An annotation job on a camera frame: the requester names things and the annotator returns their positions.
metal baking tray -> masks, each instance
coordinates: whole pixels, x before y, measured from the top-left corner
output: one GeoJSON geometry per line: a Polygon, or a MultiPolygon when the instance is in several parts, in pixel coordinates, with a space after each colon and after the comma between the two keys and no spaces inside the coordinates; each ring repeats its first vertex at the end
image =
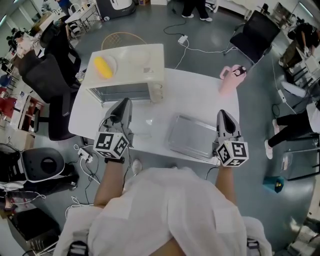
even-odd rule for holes
{"type": "Polygon", "coordinates": [[[169,148],[197,159],[213,157],[217,129],[193,117],[178,115],[168,137],[169,148]]]}

wristband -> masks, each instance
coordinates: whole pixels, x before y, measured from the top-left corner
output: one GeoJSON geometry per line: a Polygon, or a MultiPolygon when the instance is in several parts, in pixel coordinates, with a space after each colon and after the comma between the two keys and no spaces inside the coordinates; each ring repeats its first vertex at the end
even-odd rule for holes
{"type": "Polygon", "coordinates": [[[104,162],[108,163],[108,162],[115,162],[115,163],[120,163],[120,164],[124,164],[125,163],[125,158],[121,157],[120,159],[115,159],[115,158],[105,158],[104,162]]]}

gray floor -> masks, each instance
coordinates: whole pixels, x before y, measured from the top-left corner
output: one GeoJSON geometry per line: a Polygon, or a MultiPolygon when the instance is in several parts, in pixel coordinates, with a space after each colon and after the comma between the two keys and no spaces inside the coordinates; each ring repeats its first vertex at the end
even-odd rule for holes
{"type": "MultiPolygon", "coordinates": [[[[181,13],[182,5],[176,4],[175,8],[178,13],[181,13]]],[[[235,25],[242,22],[240,17],[225,11],[215,13],[212,16],[212,23],[200,21],[196,11],[194,14],[195,18],[188,19],[186,25],[173,27],[169,31],[186,34],[190,48],[204,51],[224,50],[233,34],[235,25]]],[[[114,32],[130,32],[142,37],[149,44],[164,44],[165,67],[174,68],[180,61],[184,48],[177,42],[178,35],[166,35],[163,28],[181,22],[183,19],[172,13],[171,6],[139,6],[134,14],[105,22],[99,30],[87,33],[76,49],[79,51],[82,65],[85,67],[91,52],[101,49],[101,43],[107,35],[114,32]]],[[[280,173],[282,155],[285,150],[311,147],[310,142],[308,142],[309,144],[306,142],[284,142],[274,149],[273,160],[268,160],[266,157],[264,140],[273,135],[272,104],[280,103],[274,84],[272,57],[277,80],[281,79],[283,71],[277,63],[279,56],[272,51],[250,71],[245,81],[237,89],[240,126],[243,136],[248,142],[250,159],[246,164],[234,170],[234,176],[237,204],[241,214],[261,220],[273,250],[278,251],[296,237],[297,231],[307,215],[314,188],[314,178],[287,182],[279,194],[272,193],[262,186],[266,174],[277,175],[280,173]]],[[[221,53],[208,54],[188,50],[178,69],[217,78],[224,66],[234,64],[249,67],[249,61],[237,51],[223,56],[221,53]]],[[[299,100],[287,93],[285,95],[291,105],[299,100]]],[[[280,115],[288,114],[291,114],[290,109],[281,104],[280,115]]],[[[48,131],[46,125],[42,125],[40,128],[45,135],[48,131]]],[[[65,161],[68,162],[77,159],[77,152],[73,149],[75,143],[81,143],[77,136],[60,142],[49,141],[46,136],[37,136],[35,146],[54,147],[62,153],[65,161]]],[[[130,154],[133,159],[139,157],[146,168],[170,167],[172,165],[189,166],[202,178],[206,176],[210,167],[208,164],[176,160],[134,150],[131,150],[130,154]]],[[[312,172],[310,158],[313,162],[316,161],[315,154],[295,156],[294,163],[300,164],[294,167],[294,171],[312,172]]],[[[91,164],[93,170],[95,170],[96,164],[97,162],[91,164]]],[[[99,177],[103,175],[104,166],[103,160],[100,159],[97,172],[99,177]]],[[[45,202],[37,202],[61,226],[65,222],[65,210],[72,203],[71,196],[76,196],[83,203],[86,202],[84,188],[88,184],[88,179],[82,173],[79,163],[75,167],[80,175],[78,188],[75,191],[53,194],[48,196],[45,202]]],[[[216,175],[217,171],[213,170],[209,175],[209,180],[214,183],[216,175]]],[[[90,202],[93,201],[96,190],[97,185],[93,182],[87,190],[90,202]]]]}

power strip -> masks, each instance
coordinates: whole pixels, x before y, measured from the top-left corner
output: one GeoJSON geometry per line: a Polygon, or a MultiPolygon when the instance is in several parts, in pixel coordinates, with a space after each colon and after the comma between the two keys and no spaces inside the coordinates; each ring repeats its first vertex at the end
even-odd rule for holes
{"type": "Polygon", "coordinates": [[[90,155],[87,151],[85,151],[83,148],[79,148],[78,155],[87,163],[91,163],[94,158],[92,155],[90,155]]]}
{"type": "Polygon", "coordinates": [[[187,35],[182,35],[182,36],[179,38],[178,43],[179,43],[179,44],[183,44],[187,39],[188,39],[188,36],[187,36],[187,35]]]}
{"type": "Polygon", "coordinates": [[[282,90],[279,89],[279,90],[278,90],[278,94],[279,94],[282,102],[283,102],[283,103],[286,103],[286,102],[287,102],[287,99],[286,99],[284,93],[282,92],[282,90]]]}

teal bin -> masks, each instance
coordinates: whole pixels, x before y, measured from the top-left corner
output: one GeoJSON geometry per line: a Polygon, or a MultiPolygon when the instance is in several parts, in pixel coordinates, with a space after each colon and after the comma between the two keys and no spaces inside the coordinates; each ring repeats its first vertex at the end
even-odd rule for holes
{"type": "Polygon", "coordinates": [[[263,180],[263,186],[275,193],[281,192],[284,185],[285,179],[282,176],[265,177],[263,180]]]}

